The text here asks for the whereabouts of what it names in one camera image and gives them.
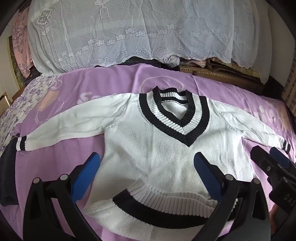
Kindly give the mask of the person's right hand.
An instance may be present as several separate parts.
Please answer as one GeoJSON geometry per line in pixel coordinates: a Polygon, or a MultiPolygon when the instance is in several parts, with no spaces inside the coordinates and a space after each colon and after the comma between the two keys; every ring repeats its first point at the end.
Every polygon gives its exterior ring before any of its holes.
{"type": "Polygon", "coordinates": [[[275,215],[276,215],[277,211],[278,211],[278,206],[276,204],[274,204],[271,211],[269,212],[271,235],[273,235],[275,233],[277,226],[278,226],[275,221],[275,215]]]}

